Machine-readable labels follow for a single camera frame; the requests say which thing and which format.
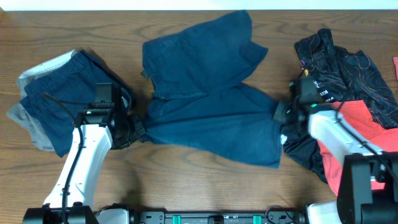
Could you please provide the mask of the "dark blue denim shorts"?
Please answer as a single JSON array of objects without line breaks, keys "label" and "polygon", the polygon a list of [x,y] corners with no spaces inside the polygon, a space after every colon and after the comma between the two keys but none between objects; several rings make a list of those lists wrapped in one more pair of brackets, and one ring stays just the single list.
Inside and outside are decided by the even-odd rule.
[{"label": "dark blue denim shorts", "polygon": [[252,41],[246,11],[144,43],[144,74],[154,86],[144,140],[278,168],[277,102],[244,83],[267,52]]}]

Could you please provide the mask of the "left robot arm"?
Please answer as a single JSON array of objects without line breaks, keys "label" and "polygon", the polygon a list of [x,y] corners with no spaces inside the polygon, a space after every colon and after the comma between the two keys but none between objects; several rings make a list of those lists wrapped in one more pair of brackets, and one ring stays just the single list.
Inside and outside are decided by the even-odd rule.
[{"label": "left robot arm", "polygon": [[146,132],[129,114],[132,95],[113,83],[99,83],[95,100],[73,117],[73,141],[53,190],[39,208],[27,209],[23,223],[133,223],[128,206],[114,203],[93,211],[95,189],[111,149],[124,149]]}]

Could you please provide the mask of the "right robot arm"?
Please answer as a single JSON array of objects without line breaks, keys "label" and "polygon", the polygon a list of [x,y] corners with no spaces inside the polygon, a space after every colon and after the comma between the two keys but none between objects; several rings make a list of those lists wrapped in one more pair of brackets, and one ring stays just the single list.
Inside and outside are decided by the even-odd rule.
[{"label": "right robot arm", "polygon": [[343,166],[338,196],[296,212],[294,223],[397,223],[397,153],[360,135],[323,102],[311,78],[289,84],[290,100],[278,103],[273,119],[319,140]]}]

